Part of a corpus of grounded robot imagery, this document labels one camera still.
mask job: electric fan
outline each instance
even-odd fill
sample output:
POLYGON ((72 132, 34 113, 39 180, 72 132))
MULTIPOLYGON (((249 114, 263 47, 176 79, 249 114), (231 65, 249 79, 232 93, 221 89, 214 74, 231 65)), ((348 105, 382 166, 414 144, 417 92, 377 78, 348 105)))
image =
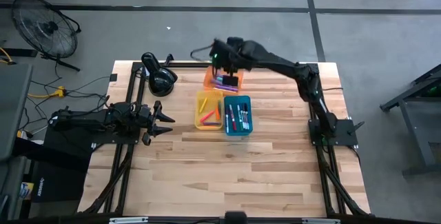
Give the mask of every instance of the electric fan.
POLYGON ((61 61, 72 56, 78 45, 76 34, 81 29, 76 21, 44 0, 14 0, 12 21, 21 37, 42 54, 41 58, 80 71, 61 61), (70 21, 76 24, 76 30, 70 21))

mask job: yellow plastic bin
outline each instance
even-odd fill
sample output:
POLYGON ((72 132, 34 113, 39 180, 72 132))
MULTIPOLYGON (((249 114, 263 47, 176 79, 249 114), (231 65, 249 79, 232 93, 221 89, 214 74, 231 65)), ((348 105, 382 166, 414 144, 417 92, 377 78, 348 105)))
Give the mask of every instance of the yellow plastic bin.
POLYGON ((196 110, 194 115, 194 125, 200 130, 219 130, 223 126, 224 115, 223 93, 218 90, 212 91, 200 91, 196 94, 196 110), (219 120, 216 116, 216 108, 219 105, 219 120), (201 119, 207 116, 210 112, 214 111, 209 118, 203 122, 207 123, 219 123, 219 125, 204 125, 201 123, 201 119))

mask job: gray floor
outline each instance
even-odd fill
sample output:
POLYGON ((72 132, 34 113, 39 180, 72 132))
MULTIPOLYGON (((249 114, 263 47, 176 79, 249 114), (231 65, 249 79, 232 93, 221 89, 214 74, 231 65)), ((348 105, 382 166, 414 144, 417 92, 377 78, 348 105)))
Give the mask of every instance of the gray floor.
MULTIPOLYGON (((242 6, 307 7, 306 0, 46 0, 51 3, 131 6, 242 6)), ((315 0, 318 8, 441 8, 440 0, 315 0)), ((189 51, 214 37, 242 36, 292 61, 317 61, 308 14, 237 12, 88 12, 65 11, 83 29, 78 50, 68 59, 80 73, 59 68, 63 79, 55 85, 75 88, 111 72, 113 61, 139 59, 147 51, 158 58, 172 53, 189 59, 189 51)), ((29 48, 12 29, 6 11, 0 12, 5 47, 29 48)), ((366 121, 359 129, 360 156, 371 211, 377 216, 440 222, 440 175, 404 179, 401 171, 420 163, 401 113, 384 114, 378 106, 405 89, 409 82, 439 64, 441 15, 319 14, 318 23, 327 61, 336 62, 345 88, 350 115, 366 121)), ((33 79, 55 78, 54 64, 33 63, 33 79)), ((106 81, 85 92, 105 93, 106 81)), ((33 93, 43 89, 33 85, 33 93)), ((89 110, 96 99, 52 99, 42 105, 46 114, 69 105, 89 110)), ((31 119, 32 104, 27 103, 31 119)))

